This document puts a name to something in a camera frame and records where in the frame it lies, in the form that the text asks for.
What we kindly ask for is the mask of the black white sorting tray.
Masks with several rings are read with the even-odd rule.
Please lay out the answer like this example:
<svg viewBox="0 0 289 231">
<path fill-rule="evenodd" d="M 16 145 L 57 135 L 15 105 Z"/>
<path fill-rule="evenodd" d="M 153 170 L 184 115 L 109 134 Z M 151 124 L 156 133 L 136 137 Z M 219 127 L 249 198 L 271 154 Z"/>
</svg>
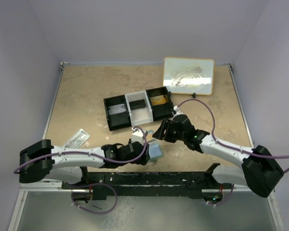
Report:
<svg viewBox="0 0 289 231">
<path fill-rule="evenodd" d="M 110 131 L 148 124 L 174 115 L 171 93 L 166 87 L 105 98 L 104 106 Z"/>
</svg>

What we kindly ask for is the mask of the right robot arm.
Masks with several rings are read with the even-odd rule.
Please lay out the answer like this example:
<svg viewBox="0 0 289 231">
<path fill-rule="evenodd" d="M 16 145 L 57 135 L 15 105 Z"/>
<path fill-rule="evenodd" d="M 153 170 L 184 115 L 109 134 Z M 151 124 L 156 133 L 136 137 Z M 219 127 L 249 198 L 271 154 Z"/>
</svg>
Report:
<svg viewBox="0 0 289 231">
<path fill-rule="evenodd" d="M 234 145 L 220 141 L 207 131 L 196 129 L 186 115 L 164 119 L 153 138 L 175 143 L 182 141 L 190 150 L 223 159 L 233 167 L 219 165 L 204 178 L 209 188 L 221 183 L 249 187 L 256 195 L 266 198 L 284 175 L 267 148 Z"/>
</svg>

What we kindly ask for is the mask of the green card holder wallet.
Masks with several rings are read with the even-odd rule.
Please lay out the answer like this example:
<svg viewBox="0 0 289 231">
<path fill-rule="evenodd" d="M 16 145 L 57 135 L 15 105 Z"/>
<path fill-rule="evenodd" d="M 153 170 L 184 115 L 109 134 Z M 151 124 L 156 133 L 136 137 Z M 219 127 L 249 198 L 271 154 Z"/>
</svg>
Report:
<svg viewBox="0 0 289 231">
<path fill-rule="evenodd" d="M 150 157 L 150 162 L 157 162 L 158 159 L 163 157 L 163 153 L 161 150 L 161 147 L 158 144 L 158 141 L 153 138 L 153 134 L 154 131 L 153 130 L 148 130 L 147 131 L 147 136 L 146 136 L 146 140 L 147 140 L 147 144 L 149 145 L 149 150 L 148 150 L 148 154 Z"/>
</svg>

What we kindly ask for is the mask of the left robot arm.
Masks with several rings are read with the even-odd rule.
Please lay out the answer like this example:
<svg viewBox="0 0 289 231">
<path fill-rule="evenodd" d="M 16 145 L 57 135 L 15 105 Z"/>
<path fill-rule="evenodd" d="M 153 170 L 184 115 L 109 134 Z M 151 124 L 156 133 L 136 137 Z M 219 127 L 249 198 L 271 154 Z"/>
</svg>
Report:
<svg viewBox="0 0 289 231">
<path fill-rule="evenodd" d="M 91 149 L 69 149 L 53 146 L 45 139 L 23 149 L 19 167 L 14 173 L 20 183 L 34 183 L 43 179 L 64 181 L 84 189 L 89 185 L 87 168 L 115 169 L 126 164 L 145 166 L 149 161 L 147 142 L 130 141 L 126 145 L 106 144 Z"/>
</svg>

